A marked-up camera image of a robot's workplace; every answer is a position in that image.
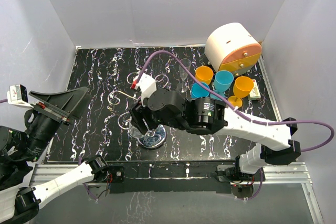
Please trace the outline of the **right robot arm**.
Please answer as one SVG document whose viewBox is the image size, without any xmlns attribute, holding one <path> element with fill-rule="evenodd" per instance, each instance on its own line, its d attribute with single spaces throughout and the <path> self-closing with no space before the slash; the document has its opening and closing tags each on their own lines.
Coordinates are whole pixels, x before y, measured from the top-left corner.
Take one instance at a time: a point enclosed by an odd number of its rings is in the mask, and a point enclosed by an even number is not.
<svg viewBox="0 0 336 224">
<path fill-rule="evenodd" d="M 231 181 L 248 180 L 267 164 L 288 165 L 301 155 L 300 143 L 291 139 L 295 124 L 275 125 L 273 121 L 245 113 L 238 115 L 222 101 L 209 97 L 184 99 L 176 91 L 158 89 L 129 112 L 131 124 L 142 134 L 159 125 L 196 135 L 227 135 L 255 142 L 235 165 L 221 175 Z"/>
</svg>

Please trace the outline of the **yellow wine glass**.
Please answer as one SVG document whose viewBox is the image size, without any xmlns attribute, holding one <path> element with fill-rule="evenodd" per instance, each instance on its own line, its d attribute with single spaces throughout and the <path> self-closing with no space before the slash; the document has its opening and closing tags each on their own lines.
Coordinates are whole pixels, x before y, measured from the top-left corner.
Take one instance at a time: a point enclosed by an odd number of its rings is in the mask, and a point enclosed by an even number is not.
<svg viewBox="0 0 336 224">
<path fill-rule="evenodd" d="M 254 83 L 251 78 L 246 76 L 236 78 L 233 86 L 234 95 L 228 98 L 228 102 L 234 107 L 240 108 L 243 105 L 243 98 L 247 97 L 253 88 Z"/>
<path fill-rule="evenodd" d="M 209 85 L 213 79 L 214 72 L 213 70 L 208 66 L 200 66 L 195 71 L 195 78 L 199 82 L 203 82 L 207 85 Z"/>
</svg>

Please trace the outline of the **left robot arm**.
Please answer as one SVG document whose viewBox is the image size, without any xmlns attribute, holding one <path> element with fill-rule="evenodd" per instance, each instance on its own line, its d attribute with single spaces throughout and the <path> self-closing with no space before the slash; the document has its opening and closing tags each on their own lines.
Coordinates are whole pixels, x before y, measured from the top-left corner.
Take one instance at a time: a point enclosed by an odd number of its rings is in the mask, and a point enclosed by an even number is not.
<svg viewBox="0 0 336 224">
<path fill-rule="evenodd" d="M 5 100 L 27 109 L 26 129 L 1 126 L 1 223 L 27 223 L 53 199 L 78 185 L 101 182 L 108 177 L 108 164 L 100 155 L 83 159 L 79 165 L 60 172 L 45 182 L 31 183 L 37 161 L 61 125 L 79 120 L 90 101 L 87 87 L 58 93 L 27 92 L 12 85 Z"/>
</svg>

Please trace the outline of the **clear ribbed wine glass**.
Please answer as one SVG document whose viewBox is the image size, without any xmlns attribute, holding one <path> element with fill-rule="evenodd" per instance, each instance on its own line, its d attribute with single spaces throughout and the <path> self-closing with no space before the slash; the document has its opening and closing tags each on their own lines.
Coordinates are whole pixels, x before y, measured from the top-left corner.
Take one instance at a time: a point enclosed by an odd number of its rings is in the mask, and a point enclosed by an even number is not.
<svg viewBox="0 0 336 224">
<path fill-rule="evenodd" d="M 180 75 L 181 83 L 177 85 L 177 88 L 181 93 L 184 93 L 185 92 L 185 80 L 187 79 L 188 74 L 182 66 L 184 66 L 187 70 L 190 70 L 191 61 L 187 58 L 184 58 L 184 59 L 181 59 L 180 62 L 181 62 L 181 65 L 179 65 L 179 75 Z"/>
</svg>

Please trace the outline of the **blue wine glass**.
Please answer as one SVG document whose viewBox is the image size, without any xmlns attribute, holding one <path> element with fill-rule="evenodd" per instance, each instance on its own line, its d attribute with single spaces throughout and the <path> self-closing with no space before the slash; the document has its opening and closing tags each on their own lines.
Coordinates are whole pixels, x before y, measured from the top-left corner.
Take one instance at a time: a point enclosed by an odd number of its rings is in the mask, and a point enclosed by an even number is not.
<svg viewBox="0 0 336 224">
<path fill-rule="evenodd" d="M 209 92 L 202 88 L 199 84 L 194 83 L 191 88 L 191 98 L 197 99 L 197 98 L 205 98 L 209 97 Z"/>
<path fill-rule="evenodd" d="M 214 92 L 226 99 L 225 91 L 228 90 L 234 80 L 231 72 L 226 70 L 218 71 L 214 79 Z"/>
</svg>

